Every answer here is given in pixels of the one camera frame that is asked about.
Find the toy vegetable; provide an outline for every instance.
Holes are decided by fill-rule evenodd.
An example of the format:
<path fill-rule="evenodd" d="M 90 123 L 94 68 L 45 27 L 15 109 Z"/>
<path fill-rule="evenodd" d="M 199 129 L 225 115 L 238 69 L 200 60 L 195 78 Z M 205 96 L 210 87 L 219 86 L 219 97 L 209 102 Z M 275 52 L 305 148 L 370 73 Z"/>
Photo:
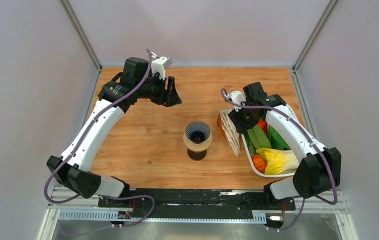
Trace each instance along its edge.
<path fill-rule="evenodd" d="M 263 158 L 260 155 L 254 155 L 251 157 L 254 167 L 257 169 L 257 171 L 261 172 L 262 174 L 265 173 L 266 169 L 266 162 L 263 160 Z"/>
<path fill-rule="evenodd" d="M 299 167 L 299 161 L 292 150 L 260 148 L 256 152 L 267 162 L 264 174 L 277 175 Z"/>

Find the yellow vegetable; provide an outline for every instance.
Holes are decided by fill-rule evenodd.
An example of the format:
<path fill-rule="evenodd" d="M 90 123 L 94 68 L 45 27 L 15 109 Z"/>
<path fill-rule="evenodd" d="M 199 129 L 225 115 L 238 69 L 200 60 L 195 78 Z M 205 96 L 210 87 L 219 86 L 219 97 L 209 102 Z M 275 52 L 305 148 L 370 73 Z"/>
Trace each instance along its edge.
<path fill-rule="evenodd" d="M 267 162 L 264 174 L 277 175 L 299 167 L 299 161 L 292 150 L 259 148 L 256 152 Z"/>

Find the white panel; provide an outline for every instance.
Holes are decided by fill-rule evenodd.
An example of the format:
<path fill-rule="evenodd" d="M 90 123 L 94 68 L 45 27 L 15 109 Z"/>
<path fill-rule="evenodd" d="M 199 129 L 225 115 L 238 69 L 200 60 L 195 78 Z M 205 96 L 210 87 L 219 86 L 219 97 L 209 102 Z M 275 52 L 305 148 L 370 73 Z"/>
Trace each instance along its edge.
<path fill-rule="evenodd" d="M 340 1 L 299 73 L 359 239 L 379 239 L 379 1 Z"/>
<path fill-rule="evenodd" d="M 293 65 L 328 0 L 70 0 L 101 64 Z"/>
<path fill-rule="evenodd" d="M 47 159 L 78 133 L 96 78 L 58 0 L 0 0 L 0 240 L 37 237 Z"/>

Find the cable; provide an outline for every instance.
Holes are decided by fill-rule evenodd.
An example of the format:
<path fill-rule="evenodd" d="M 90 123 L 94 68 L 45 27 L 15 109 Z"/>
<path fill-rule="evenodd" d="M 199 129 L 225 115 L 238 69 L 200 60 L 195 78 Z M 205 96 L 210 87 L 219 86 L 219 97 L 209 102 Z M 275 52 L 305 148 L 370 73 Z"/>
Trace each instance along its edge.
<path fill-rule="evenodd" d="M 54 175 L 57 174 L 57 172 L 72 158 L 72 156 L 76 153 L 76 151 L 78 150 L 79 146 L 81 145 L 82 141 L 84 141 L 85 139 L 85 136 L 88 134 L 88 132 L 90 131 L 91 127 L 94 125 L 94 123 L 97 121 L 97 119 L 103 114 L 105 113 L 108 109 L 110 109 L 111 107 L 117 105 L 118 103 L 120 103 L 121 101 L 125 100 L 126 98 L 128 98 L 130 95 L 132 95 L 133 93 L 135 93 L 142 85 L 143 83 L 145 82 L 145 80 L 147 79 L 147 77 L 149 76 L 150 74 L 150 69 L 151 69 L 151 62 L 153 61 L 153 58 L 152 58 L 152 53 L 149 49 L 147 49 L 147 53 L 148 53 L 148 66 L 147 66 L 147 70 L 145 71 L 145 74 L 144 76 L 142 77 L 141 81 L 138 83 L 138 85 L 136 85 L 131 91 L 129 91 L 127 94 L 125 94 L 124 96 L 122 96 L 121 98 L 119 98 L 118 100 L 112 102 L 110 105 L 106 106 L 105 108 L 103 108 L 101 111 L 99 111 L 99 113 L 97 115 L 94 116 L 94 118 L 92 119 L 92 121 L 88 124 L 88 126 L 86 127 L 86 129 L 83 131 L 82 135 L 80 136 L 79 140 L 77 141 L 75 147 L 72 149 L 72 151 L 70 152 L 70 154 L 63 160 L 63 162 L 61 162 L 55 169 L 54 171 L 52 171 L 51 175 L 48 177 L 45 185 L 44 185 L 44 197 L 45 199 L 47 199 L 48 202 L 52 203 L 52 204 L 64 204 L 64 203 L 67 203 L 77 197 L 79 197 L 78 194 L 76 194 L 75 196 L 72 196 L 70 198 L 67 198 L 65 200 L 60 200 L 60 201 L 57 201 L 57 200 L 53 200 L 50 198 L 50 196 L 48 195 L 48 186 L 51 182 L 51 180 L 54 178 Z"/>
<path fill-rule="evenodd" d="M 319 147 L 313 143 L 313 140 L 309 137 L 309 134 L 307 133 L 307 131 L 296 121 L 294 120 L 294 118 L 288 116 L 286 113 L 284 113 L 283 111 L 275 108 L 275 107 L 271 107 L 271 106 L 244 106 L 244 105 L 241 105 L 241 104 L 237 104 L 237 103 L 234 103 L 232 102 L 231 100 L 229 100 L 227 98 L 227 90 L 225 88 L 222 88 L 220 90 L 220 94 L 222 95 L 223 99 L 236 106 L 236 107 L 239 107 L 239 108 L 242 108 L 242 109 L 267 109 L 267 110 L 272 110 L 272 111 L 275 111 L 279 114 L 281 114 L 284 118 L 288 119 L 290 122 L 292 122 L 292 124 L 294 124 L 294 126 L 296 126 L 300 132 L 304 135 L 304 137 L 306 138 L 306 140 L 311 144 L 311 146 L 319 153 L 319 156 L 320 158 L 322 159 L 323 161 L 323 164 L 325 165 L 325 168 L 326 168 L 326 172 L 328 173 L 328 177 L 329 177 L 329 181 L 331 183 L 331 187 L 332 187 L 332 193 L 333 193 L 333 201 L 329 201 L 321 196 L 318 196 L 318 195 L 315 195 L 315 197 L 317 197 L 318 199 L 324 201 L 325 203 L 328 203 L 330 205 L 335 205 L 337 204 L 338 202 L 338 196 L 337 196 L 337 187 L 335 185 L 335 182 L 334 182 L 334 176 L 333 176 L 333 173 L 331 172 L 331 168 L 330 168 L 330 165 L 328 164 L 327 162 L 327 159 L 325 158 L 324 154 L 322 153 L 322 151 L 319 149 Z M 300 207 L 300 211 L 298 212 L 297 214 L 297 217 L 295 218 L 295 220 L 288 226 L 284 227 L 284 228 L 281 228 L 280 230 L 277 229 L 277 231 L 284 231 L 284 230 L 287 230 L 289 228 L 291 228 L 292 226 L 294 226 L 294 224 L 299 220 L 300 218 L 300 215 L 303 211 L 303 207 L 305 206 L 305 201 L 306 199 L 303 198 L 303 202 L 301 204 L 301 207 Z"/>
<path fill-rule="evenodd" d="M 151 200 L 151 203 L 152 203 L 151 208 L 145 216 L 141 217 L 141 219 L 139 219 L 138 221 L 135 221 L 135 222 L 130 223 L 130 224 L 126 224 L 126 225 L 125 224 L 119 224 L 119 225 L 115 224 L 114 225 L 115 227 L 127 228 L 127 227 L 132 227 L 132 226 L 135 226 L 137 224 L 140 224 L 142 221 L 144 221 L 146 218 L 148 218 L 148 216 L 154 210 L 154 198 L 152 196 L 149 196 L 149 195 L 138 195 L 138 196 L 129 196 L 129 197 L 112 197 L 112 196 L 101 196 L 101 197 L 111 199 L 111 200 L 118 200 L 118 201 L 124 201 L 124 200 L 134 200 L 135 201 L 135 199 L 141 199 L 141 198 L 148 198 Z M 104 229 L 108 229 L 111 227 L 112 227 L 112 225 L 102 226 L 102 227 L 97 228 L 95 230 L 84 232 L 84 233 L 67 233 L 67 232 L 64 232 L 61 227 L 58 228 L 58 231 L 61 234 L 69 236 L 69 237 L 81 237 L 81 236 L 90 235 L 90 234 L 93 234 L 95 232 L 98 232 L 98 231 L 101 231 Z"/>
<path fill-rule="evenodd" d="M 119 200 L 119 201 L 123 201 L 123 200 L 131 200 L 131 199 L 139 199 L 139 198 L 149 198 L 152 202 L 152 205 L 151 205 L 151 208 L 150 210 L 148 211 L 148 213 L 141 217 L 141 219 L 139 219 L 138 221 L 136 222 L 133 222 L 131 224 L 126 224 L 126 225 L 122 225 L 122 227 L 132 227 L 132 226 L 135 226 L 139 223 L 141 223 L 142 221 L 144 221 L 146 218 L 148 218 L 148 216 L 153 212 L 154 210 L 154 198 L 150 195 L 138 195 L 138 196 L 128 196 L 128 197 L 112 197 L 112 196 L 102 196 L 103 198 L 107 198 L 107 199 L 111 199 L 111 200 Z"/>

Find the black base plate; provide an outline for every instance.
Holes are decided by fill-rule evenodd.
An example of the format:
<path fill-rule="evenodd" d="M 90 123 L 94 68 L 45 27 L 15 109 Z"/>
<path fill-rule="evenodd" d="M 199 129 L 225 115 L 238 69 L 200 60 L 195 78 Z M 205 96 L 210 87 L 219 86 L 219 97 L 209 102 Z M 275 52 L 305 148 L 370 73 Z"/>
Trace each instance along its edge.
<path fill-rule="evenodd" d="M 261 191 L 241 190 L 211 190 L 211 189 L 173 189 L 173 188 L 134 188 L 130 196 L 150 195 L 155 200 L 151 218 L 180 218 L 180 219 L 252 219 L 252 210 L 296 209 L 292 198 L 278 202 L 268 202 Z M 100 208 L 128 208 L 131 202 L 99 199 Z M 137 198 L 135 212 L 132 217 L 141 218 L 150 210 L 150 199 Z"/>

